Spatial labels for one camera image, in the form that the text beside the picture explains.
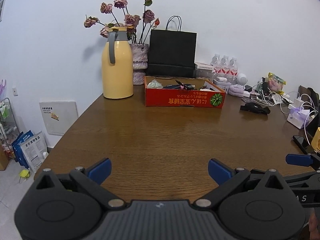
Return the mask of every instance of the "clear water bottle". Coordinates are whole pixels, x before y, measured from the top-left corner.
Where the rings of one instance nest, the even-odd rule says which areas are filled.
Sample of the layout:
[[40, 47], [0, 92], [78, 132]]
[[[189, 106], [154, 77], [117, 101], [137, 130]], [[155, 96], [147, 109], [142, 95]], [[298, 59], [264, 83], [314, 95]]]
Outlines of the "clear water bottle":
[[214, 77], [218, 77], [222, 72], [220, 54], [214, 54], [214, 57], [212, 58], [210, 65], [214, 67]]
[[228, 75], [230, 74], [230, 65], [229, 65], [229, 62], [228, 62], [228, 56], [224, 55], [222, 60], [221, 60], [221, 70], [222, 70], [222, 73], [223, 73], [223, 76], [228, 78]]
[[233, 57], [230, 60], [230, 79], [231, 81], [235, 80], [238, 74], [238, 65], [237, 65], [237, 59]]

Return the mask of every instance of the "metal rack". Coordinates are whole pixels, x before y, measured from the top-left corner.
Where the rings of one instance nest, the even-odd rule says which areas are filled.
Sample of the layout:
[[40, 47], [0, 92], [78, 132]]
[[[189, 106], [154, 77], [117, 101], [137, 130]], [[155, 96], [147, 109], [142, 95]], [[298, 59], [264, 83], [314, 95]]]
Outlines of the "metal rack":
[[9, 106], [8, 116], [4, 118], [0, 114], [0, 141], [5, 146], [5, 153], [9, 158], [14, 159], [15, 155], [11, 147], [11, 143], [17, 138], [20, 134], [16, 119], [13, 115], [12, 106], [9, 98], [5, 98], [0, 103], [4, 103]]

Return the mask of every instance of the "open box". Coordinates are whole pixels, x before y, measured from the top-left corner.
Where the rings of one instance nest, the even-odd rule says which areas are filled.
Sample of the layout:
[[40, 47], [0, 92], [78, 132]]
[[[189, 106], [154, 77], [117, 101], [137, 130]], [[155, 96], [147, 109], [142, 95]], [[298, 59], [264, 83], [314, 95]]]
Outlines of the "open box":
[[[214, 91], [199, 90], [181, 90], [181, 89], [155, 89], [148, 88], [148, 84], [152, 80], [157, 80], [163, 86], [174, 84], [176, 79], [183, 84], [195, 85], [195, 89], [207, 86]], [[225, 91], [214, 85], [213, 83], [194, 78], [161, 78], [145, 76], [144, 78], [146, 106], [195, 106], [195, 107], [214, 107], [222, 108]]]

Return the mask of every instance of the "electrical box cover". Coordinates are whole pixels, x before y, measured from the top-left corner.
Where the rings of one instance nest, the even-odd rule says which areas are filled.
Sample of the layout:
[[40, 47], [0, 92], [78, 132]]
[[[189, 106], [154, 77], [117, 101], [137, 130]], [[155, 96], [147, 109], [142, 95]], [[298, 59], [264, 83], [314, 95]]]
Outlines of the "electrical box cover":
[[48, 134], [64, 135], [78, 118], [74, 101], [40, 102], [39, 104]]

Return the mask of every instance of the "tile floor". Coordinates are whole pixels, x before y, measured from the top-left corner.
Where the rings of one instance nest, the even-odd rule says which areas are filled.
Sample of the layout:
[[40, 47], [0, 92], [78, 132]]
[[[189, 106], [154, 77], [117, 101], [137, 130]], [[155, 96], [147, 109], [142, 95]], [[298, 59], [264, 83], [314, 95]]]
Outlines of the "tile floor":
[[24, 167], [11, 160], [5, 171], [0, 171], [0, 240], [21, 240], [14, 224], [14, 212], [30, 185], [34, 174], [19, 183], [19, 173]]

